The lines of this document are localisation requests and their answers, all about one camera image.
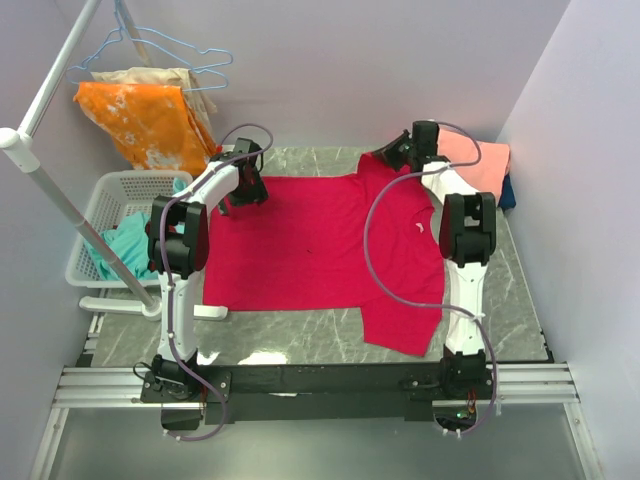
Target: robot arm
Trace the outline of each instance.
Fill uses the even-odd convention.
[[[173,197],[159,196],[153,202],[149,258],[159,273],[162,333],[151,371],[156,380],[172,385],[174,393],[186,396],[196,388],[176,363],[169,336],[173,338],[177,357],[193,370],[197,363],[194,302],[209,255],[209,214],[216,206],[223,209],[225,198],[235,206],[261,203],[267,199],[266,188],[256,168],[260,150],[260,146],[251,140],[239,138],[232,152],[214,157],[204,173],[185,190]],[[166,217],[165,247],[170,271],[165,271],[160,249],[161,216],[167,204],[176,197],[180,201],[169,208]],[[178,225],[184,231],[176,231]]]
[[[443,206],[438,244],[451,287],[449,303],[480,316],[487,263],[495,250],[495,200],[448,168],[449,160],[437,155],[438,134],[437,123],[414,122],[412,135],[405,131],[374,154],[395,170],[408,164],[413,172],[437,172],[422,176],[421,181]],[[484,363],[484,342],[478,326],[457,311],[451,310],[449,315],[445,357],[479,356],[482,362],[478,365]]]

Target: red t-shirt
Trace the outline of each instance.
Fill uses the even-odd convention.
[[[376,195],[401,175],[371,154],[343,177],[265,177],[262,205],[211,215],[204,303],[230,310],[360,307],[364,341],[424,355],[442,312],[402,305],[371,278],[362,246]],[[433,206],[419,179],[378,205],[369,248],[383,282],[409,300],[441,303],[444,267],[433,240]]]

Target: wire hanger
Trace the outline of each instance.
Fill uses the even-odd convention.
[[[190,89],[185,89],[185,92],[195,92],[195,91],[201,91],[201,90],[214,90],[214,89],[218,89],[218,88],[225,88],[226,86],[229,85],[229,79],[227,78],[227,76],[222,73],[219,72],[217,70],[215,70],[217,67],[221,67],[224,65],[231,65],[233,63],[233,55],[231,54],[231,52],[229,52],[228,50],[222,50],[219,48],[208,48],[206,50],[200,50],[198,49],[196,46],[191,45],[189,43],[183,42],[181,40],[178,40],[177,38],[173,38],[170,37],[169,35],[166,35],[158,30],[155,30],[153,28],[146,28],[146,27],[138,27],[137,25],[135,25],[133,23],[133,21],[131,20],[131,17],[129,16],[129,12],[127,11],[125,5],[120,1],[120,0],[114,0],[114,11],[113,11],[113,15],[116,17],[116,22],[118,23],[118,28],[114,28],[113,30],[111,30],[108,34],[107,34],[107,38],[105,38],[104,42],[102,42],[102,45],[100,45],[100,48],[98,48],[98,51],[96,53],[94,53],[93,55],[88,56],[87,58],[85,58],[82,62],[80,62],[79,65],[74,65],[72,67],[69,67],[67,69],[66,72],[66,76],[67,76],[67,80],[75,85],[78,85],[79,82],[76,82],[75,80],[72,80],[69,78],[69,72],[71,70],[81,70],[81,71],[88,71],[89,70],[89,66],[91,65],[91,63],[96,60],[97,58],[100,58],[100,54],[102,53],[102,51],[108,47],[111,44],[114,43],[119,43],[122,40],[124,40],[124,37],[126,36],[129,40],[131,40],[133,42],[133,44],[136,46],[136,50],[138,51],[138,56],[142,59],[143,63],[145,64],[145,66],[150,66],[150,60],[146,54],[146,51],[144,49],[144,45],[150,45],[152,47],[157,48],[158,50],[160,50],[161,52],[166,53],[167,55],[169,55],[170,57],[172,57],[173,59],[177,60],[178,62],[182,63],[183,65],[185,65],[190,71],[192,71],[195,74],[200,74],[200,73],[212,73],[214,75],[218,75],[219,77],[221,77],[224,81],[224,84],[222,85],[214,85],[212,87],[199,87],[199,88],[190,88]],[[153,33],[155,35],[158,35],[166,40],[170,40],[174,43],[177,43],[178,45],[182,45],[184,47],[188,47],[190,49],[192,49],[193,51],[195,51],[196,53],[198,53],[199,55],[207,55],[208,53],[211,52],[217,52],[217,53],[224,53],[226,55],[229,56],[229,60],[224,61],[224,62],[219,62],[219,63],[212,63],[210,65],[203,65],[200,67],[194,66],[191,63],[187,62],[185,59],[177,56],[174,53],[171,53],[169,50],[161,47],[160,45],[150,41],[150,40],[145,40],[143,38],[140,38],[138,35],[136,35],[137,32],[148,32],[148,33]]]

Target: gray marble surface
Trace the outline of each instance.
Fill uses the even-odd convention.
[[[263,174],[337,176],[355,171],[365,148],[275,148],[265,156]],[[432,229],[439,225],[438,212]],[[535,315],[509,227],[497,218],[497,249],[485,278],[484,325],[497,357],[546,360],[544,337]],[[127,291],[112,297],[132,298]],[[226,321],[196,321],[199,363],[353,363],[436,361],[448,328],[447,314],[424,357],[401,354],[363,342],[359,309],[304,312],[230,312]],[[140,316],[104,316],[93,366],[131,366],[150,362],[160,338],[160,324]]]

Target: plastic basket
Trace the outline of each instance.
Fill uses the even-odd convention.
[[[170,170],[127,170],[104,175],[96,184],[85,217],[98,233],[111,230],[132,213],[151,214],[151,204],[158,195],[173,195],[173,180],[191,183],[191,175]],[[102,280],[89,257],[84,239],[78,235],[67,264],[65,278],[69,284],[88,288],[126,288],[120,280]],[[145,286],[159,281],[141,280]]]

